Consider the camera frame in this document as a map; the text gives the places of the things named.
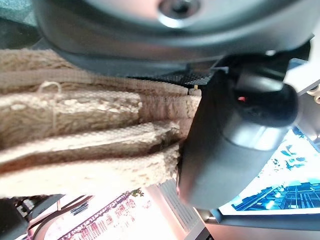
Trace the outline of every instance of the beige knitted fabric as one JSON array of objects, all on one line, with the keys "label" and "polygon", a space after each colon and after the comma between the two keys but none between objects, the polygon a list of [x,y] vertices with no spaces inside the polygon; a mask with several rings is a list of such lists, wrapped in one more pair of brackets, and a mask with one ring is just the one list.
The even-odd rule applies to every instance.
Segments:
[{"label": "beige knitted fabric", "polygon": [[0,197],[101,194],[172,177],[201,97],[0,50]]}]

